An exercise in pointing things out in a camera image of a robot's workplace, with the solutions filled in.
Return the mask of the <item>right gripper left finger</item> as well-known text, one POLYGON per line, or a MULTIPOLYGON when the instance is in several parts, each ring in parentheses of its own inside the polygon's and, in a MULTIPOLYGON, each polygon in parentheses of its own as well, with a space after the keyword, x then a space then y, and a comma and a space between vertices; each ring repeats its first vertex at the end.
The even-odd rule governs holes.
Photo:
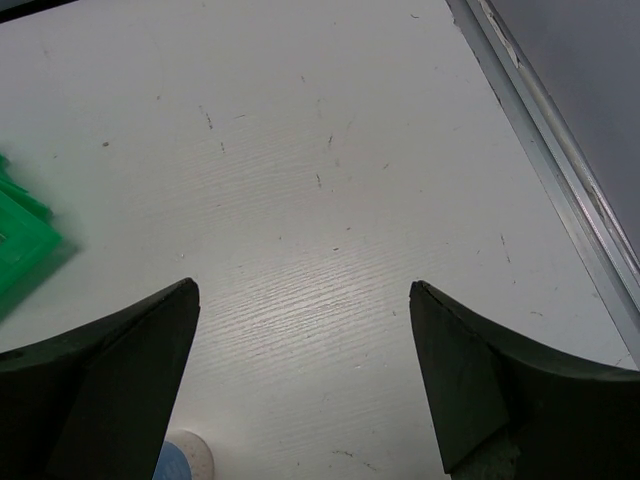
POLYGON ((199 287, 185 278, 2 353, 2 478, 151 478, 199 313, 199 287))

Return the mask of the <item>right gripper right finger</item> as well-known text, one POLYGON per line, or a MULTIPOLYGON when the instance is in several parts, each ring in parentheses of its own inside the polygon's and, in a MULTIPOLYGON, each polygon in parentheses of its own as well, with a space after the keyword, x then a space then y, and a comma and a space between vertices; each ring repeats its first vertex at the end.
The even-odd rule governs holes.
POLYGON ((433 285, 410 289, 417 357, 453 479, 635 479, 639 375, 501 326, 433 285))

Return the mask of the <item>blue label silver lid shaker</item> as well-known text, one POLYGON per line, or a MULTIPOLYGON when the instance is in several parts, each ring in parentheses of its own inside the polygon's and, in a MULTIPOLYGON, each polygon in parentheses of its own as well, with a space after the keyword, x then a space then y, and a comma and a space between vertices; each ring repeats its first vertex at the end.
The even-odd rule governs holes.
POLYGON ((187 430, 169 431, 156 463, 153 480, 213 480, 214 458, 207 443, 187 430))

